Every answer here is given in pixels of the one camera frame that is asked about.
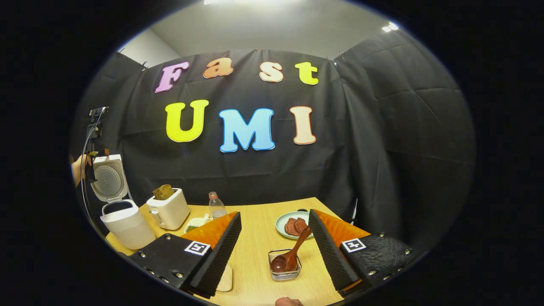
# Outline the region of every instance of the wooden spoon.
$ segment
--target wooden spoon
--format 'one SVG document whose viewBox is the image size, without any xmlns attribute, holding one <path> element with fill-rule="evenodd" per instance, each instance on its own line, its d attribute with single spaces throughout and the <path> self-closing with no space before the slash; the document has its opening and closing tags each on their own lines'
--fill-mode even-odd
<svg viewBox="0 0 544 306">
<path fill-rule="evenodd" d="M 289 272 L 289 271 L 295 271 L 296 270 L 296 252 L 299 250 L 300 245 L 308 238 L 308 236 L 312 233 L 312 230 L 310 230 L 310 227 L 306 227 L 300 234 L 298 240 L 296 241 L 295 247 L 288 251 L 285 254 L 278 255 L 276 258 L 272 260 L 270 263 L 270 269 L 272 272 L 275 273 L 281 273 L 281 272 Z"/>
</svg>

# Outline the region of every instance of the human hand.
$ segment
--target human hand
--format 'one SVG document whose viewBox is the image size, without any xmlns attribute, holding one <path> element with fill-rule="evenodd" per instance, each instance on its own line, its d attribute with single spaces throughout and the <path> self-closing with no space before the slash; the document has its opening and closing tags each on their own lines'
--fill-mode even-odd
<svg viewBox="0 0 544 306">
<path fill-rule="evenodd" d="M 79 158 L 72 163 L 72 177 L 76 187 L 79 185 L 81 176 L 83 175 L 83 178 L 85 178 L 85 164 L 91 165 L 91 157 L 87 154 L 80 155 Z"/>
<path fill-rule="evenodd" d="M 289 297 L 280 297 L 276 300 L 275 306 L 304 306 L 298 299 L 290 299 Z"/>
</svg>

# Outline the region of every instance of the plastic bottle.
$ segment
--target plastic bottle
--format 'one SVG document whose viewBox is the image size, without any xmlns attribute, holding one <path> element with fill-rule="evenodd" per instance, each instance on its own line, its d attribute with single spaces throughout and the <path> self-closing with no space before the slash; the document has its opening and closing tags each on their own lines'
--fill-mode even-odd
<svg viewBox="0 0 544 306">
<path fill-rule="evenodd" d="M 223 205 L 223 202 L 217 197 L 217 192 L 209 193 L 209 213 L 214 219 L 227 214 L 225 205 Z"/>
</svg>

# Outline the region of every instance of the wooden table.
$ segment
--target wooden table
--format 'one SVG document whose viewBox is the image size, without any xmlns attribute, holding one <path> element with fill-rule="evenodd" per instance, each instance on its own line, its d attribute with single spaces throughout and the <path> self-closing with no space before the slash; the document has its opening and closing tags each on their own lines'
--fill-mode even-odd
<svg viewBox="0 0 544 306">
<path fill-rule="evenodd" d="M 208 206 L 189 205 L 191 213 L 178 230 L 162 229 L 155 222 L 147 204 L 140 207 L 147 223 L 157 237 L 169 232 L 183 235 L 183 229 L 192 218 L 204 217 Z M 299 299 L 305 306 L 329 305 L 343 300 L 334 290 L 331 278 L 317 247 L 315 239 L 309 238 L 300 247 L 298 256 L 302 271 L 293 280 L 273 281 L 270 276 L 268 252 L 274 249 L 293 248 L 296 240 L 280 235 L 275 223 L 278 217 L 298 209 L 317 209 L 337 217 L 316 198 L 262 205 L 226 206 L 227 213 L 239 211 L 242 218 L 242 231 L 232 251 L 229 265 L 232 267 L 232 290 L 215 293 L 210 299 L 202 298 L 218 305 L 258 306 L 274 305 L 280 297 Z M 127 255 L 136 250 L 127 249 L 115 236 L 108 234 L 106 240 L 112 247 Z"/>
</svg>

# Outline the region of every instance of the black fabric curtain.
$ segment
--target black fabric curtain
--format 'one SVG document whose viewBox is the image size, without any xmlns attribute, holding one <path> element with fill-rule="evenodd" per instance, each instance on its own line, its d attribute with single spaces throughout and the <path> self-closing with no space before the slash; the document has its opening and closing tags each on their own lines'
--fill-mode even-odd
<svg viewBox="0 0 544 306">
<path fill-rule="evenodd" d="M 232 59 L 234 71 L 204 78 L 206 65 L 223 57 Z M 75 152 L 81 151 L 85 112 L 110 106 L 97 143 L 122 155 L 139 206 L 168 183 L 182 188 L 188 203 L 197 205 L 207 205 L 210 191 L 226 205 L 317 197 L 350 222 L 358 199 L 358 227 L 384 231 L 427 250 L 465 201 L 475 160 L 468 107 L 441 63 L 403 33 L 366 40 L 335 60 L 233 50 L 184 57 L 145 71 L 129 62 L 114 56 L 92 82 L 81 116 L 76 116 L 84 119 L 73 143 L 78 144 Z M 189 62 L 189 68 L 172 88 L 155 93 L 163 69 L 182 62 Z M 261 80 L 262 62 L 280 63 L 283 80 Z M 318 84 L 301 81 L 295 64 L 303 62 L 317 68 L 313 77 Z M 110 82 L 112 71 L 117 78 Z M 188 130 L 194 114 L 189 105 L 195 100 L 209 101 L 202 133 L 191 142 L 172 141 L 166 135 L 165 107 L 185 103 L 180 127 Z M 294 106 L 312 108 L 315 143 L 293 142 L 296 126 L 289 109 Z M 219 112 L 236 109 L 248 123 L 259 108 L 274 112 L 270 135 L 275 147 L 243 150 L 237 143 L 237 151 L 221 152 L 224 123 Z M 88 190 L 93 210 L 99 211 L 104 203 Z M 99 215 L 93 220 L 103 229 Z"/>
</svg>

